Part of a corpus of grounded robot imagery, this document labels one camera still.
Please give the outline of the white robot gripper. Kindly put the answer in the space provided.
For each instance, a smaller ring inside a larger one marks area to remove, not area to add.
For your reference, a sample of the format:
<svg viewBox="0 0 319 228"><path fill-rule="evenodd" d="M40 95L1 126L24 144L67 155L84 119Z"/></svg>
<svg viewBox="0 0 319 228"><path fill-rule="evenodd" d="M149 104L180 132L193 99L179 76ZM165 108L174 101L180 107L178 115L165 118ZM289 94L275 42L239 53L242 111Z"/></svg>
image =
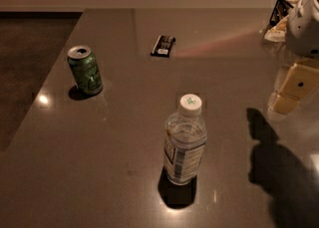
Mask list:
<svg viewBox="0 0 319 228"><path fill-rule="evenodd" d="M319 58L319 0L300 0L288 16L266 31L264 39L285 42L295 55ZM273 113L290 114L319 86L319 61L300 60L283 66L269 99Z"/></svg>

